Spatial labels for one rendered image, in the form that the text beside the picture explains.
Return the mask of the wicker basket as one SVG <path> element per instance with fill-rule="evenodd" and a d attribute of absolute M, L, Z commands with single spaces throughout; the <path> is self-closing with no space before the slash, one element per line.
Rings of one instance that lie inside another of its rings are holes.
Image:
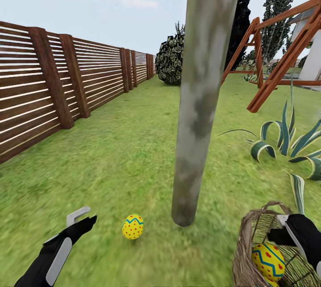
<path fill-rule="evenodd" d="M 272 205 L 280 205 L 284 213 L 277 213 L 273 210 L 267 209 L 268 206 L 272 206 Z M 241 220 L 239 237 L 237 240 L 237 248 L 236 248 L 236 253 L 235 253 L 233 267 L 232 267 L 232 279 L 234 281 L 235 287 L 271 287 L 270 284 L 264 279 L 262 274 L 257 270 L 251 257 L 254 234 L 255 234 L 256 228 L 258 227 L 257 224 L 252 225 L 252 220 L 255 217 L 258 217 L 257 219 L 257 223 L 258 223 L 259 218 L 261 218 L 262 215 L 264 215 L 264 213 L 274 215 L 272 217 L 273 220 L 271 221 L 271 223 L 273 223 L 274 219 L 277 218 L 277 215 L 289 216 L 290 214 L 292 214 L 292 210 L 290 210 L 288 206 L 285 206 L 284 203 L 281 202 L 280 200 L 275 200 L 275 201 L 269 201 L 261 209 L 255 209 L 253 211 L 250 211 L 244 214 L 244 217 Z M 256 220 L 253 220 L 253 222 L 254 221 Z M 265 227 L 267 228 L 266 232 L 270 233 L 270 230 L 271 230 L 270 228 L 273 227 L 273 224 L 272 225 L 265 224 Z M 317 282 L 318 281 L 317 274 L 314 271 L 314 268 L 309 267 L 309 263 L 305 260 L 305 258 L 301 254 L 301 251 L 297 251 L 294 257 L 296 257 L 299 261 L 302 261 L 302 263 L 305 265 L 307 269 L 309 269 L 309 271 L 304 275 L 302 274 L 303 276 L 300 276 L 299 279 L 297 279 L 297 281 L 294 281 L 294 282 L 290 280 L 290 277 L 285 272 L 285 274 L 281 279 L 283 284 L 280 285 L 280 287 L 299 286 L 299 282 L 300 281 L 305 282 L 306 279 L 309 279 L 310 275 L 312 276 L 313 280 Z M 288 263 L 290 263 L 292 259 L 289 260 Z"/>

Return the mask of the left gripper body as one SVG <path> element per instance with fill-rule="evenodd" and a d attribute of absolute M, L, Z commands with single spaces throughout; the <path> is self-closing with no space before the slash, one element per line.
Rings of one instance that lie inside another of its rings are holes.
<path fill-rule="evenodd" d="M 90 231 L 92 229 L 92 224 L 90 222 L 90 218 L 87 217 L 77 223 L 74 223 L 72 226 L 66 228 L 65 230 L 75 230 L 77 233 L 78 240 L 83 234 Z"/>

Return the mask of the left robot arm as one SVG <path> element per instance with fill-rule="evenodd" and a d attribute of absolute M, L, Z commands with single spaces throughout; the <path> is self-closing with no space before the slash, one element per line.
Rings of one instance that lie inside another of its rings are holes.
<path fill-rule="evenodd" d="M 39 257 L 14 287 L 53 287 L 63 268 L 72 246 L 96 223 L 97 215 L 78 222 L 77 218 L 89 213 L 89 206 L 82 207 L 66 216 L 67 228 L 43 244 Z"/>

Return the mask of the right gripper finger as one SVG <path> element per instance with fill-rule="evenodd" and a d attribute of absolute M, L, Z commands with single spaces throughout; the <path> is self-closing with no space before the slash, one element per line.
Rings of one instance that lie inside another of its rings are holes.
<path fill-rule="evenodd" d="M 266 234 L 266 239 L 269 240 L 271 243 L 274 243 L 274 238 L 273 238 L 273 235 L 270 233 L 267 233 Z"/>

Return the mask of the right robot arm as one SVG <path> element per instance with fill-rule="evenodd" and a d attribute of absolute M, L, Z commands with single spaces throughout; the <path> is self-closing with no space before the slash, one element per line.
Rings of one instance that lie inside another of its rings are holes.
<path fill-rule="evenodd" d="M 303 214 L 277 215 L 276 219 L 281 229 L 271 229 L 266 239 L 276 246 L 298 248 L 321 281 L 321 232 Z"/>

